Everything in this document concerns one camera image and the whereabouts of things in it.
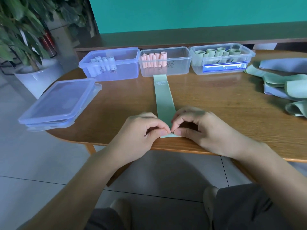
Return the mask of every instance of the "purple plastic container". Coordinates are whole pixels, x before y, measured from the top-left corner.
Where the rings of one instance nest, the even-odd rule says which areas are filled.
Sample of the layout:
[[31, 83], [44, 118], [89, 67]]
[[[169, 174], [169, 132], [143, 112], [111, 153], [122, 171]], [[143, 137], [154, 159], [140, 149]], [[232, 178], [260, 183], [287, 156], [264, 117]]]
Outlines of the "purple plastic container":
[[79, 67], [88, 78], [94, 78], [96, 81], [137, 78], [140, 71], [139, 54], [138, 47], [91, 51], [79, 62]]

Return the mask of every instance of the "gray pants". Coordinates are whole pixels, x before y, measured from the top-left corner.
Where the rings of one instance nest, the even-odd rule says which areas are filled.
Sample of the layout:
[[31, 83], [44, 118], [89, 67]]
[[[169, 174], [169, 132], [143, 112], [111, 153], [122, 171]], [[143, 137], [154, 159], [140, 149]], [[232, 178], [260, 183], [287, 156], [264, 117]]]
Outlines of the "gray pants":
[[[236, 185], [217, 192], [214, 230], [292, 229], [264, 190], [256, 184]], [[117, 212], [95, 209], [85, 230], [125, 230]]]

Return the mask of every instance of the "flower pot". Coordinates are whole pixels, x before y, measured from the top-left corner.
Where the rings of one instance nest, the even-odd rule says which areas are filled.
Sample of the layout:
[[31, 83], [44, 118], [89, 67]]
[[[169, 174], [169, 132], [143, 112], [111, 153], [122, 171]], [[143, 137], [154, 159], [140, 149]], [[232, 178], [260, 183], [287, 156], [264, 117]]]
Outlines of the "flower pot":
[[34, 72], [31, 66], [21, 66], [15, 76], [37, 99], [58, 78], [64, 74], [60, 62], [56, 59], [44, 59], [38, 65], [40, 71]]

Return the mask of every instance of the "hand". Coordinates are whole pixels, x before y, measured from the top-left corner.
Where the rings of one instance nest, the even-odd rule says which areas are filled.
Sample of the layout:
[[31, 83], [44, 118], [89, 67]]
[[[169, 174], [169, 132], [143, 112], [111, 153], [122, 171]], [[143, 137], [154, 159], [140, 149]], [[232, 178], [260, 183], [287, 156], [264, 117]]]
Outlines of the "hand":
[[142, 113], [130, 116], [106, 148], [123, 166], [142, 157], [157, 138], [169, 133], [168, 125], [153, 113]]
[[[184, 121], [198, 125], [198, 131], [179, 127]], [[179, 109], [172, 120], [171, 132], [193, 140], [202, 148], [234, 159], [259, 144], [257, 141], [242, 135], [211, 112], [196, 107], [186, 106]]]

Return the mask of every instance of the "person's left hand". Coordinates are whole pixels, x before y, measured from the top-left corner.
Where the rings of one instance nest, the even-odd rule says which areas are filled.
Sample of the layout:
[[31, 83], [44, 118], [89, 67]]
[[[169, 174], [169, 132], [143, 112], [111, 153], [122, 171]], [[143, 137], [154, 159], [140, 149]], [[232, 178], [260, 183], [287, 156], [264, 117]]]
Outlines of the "person's left hand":
[[157, 138], [170, 133], [168, 125], [153, 113], [142, 113], [130, 116], [106, 149], [123, 166], [142, 157]]

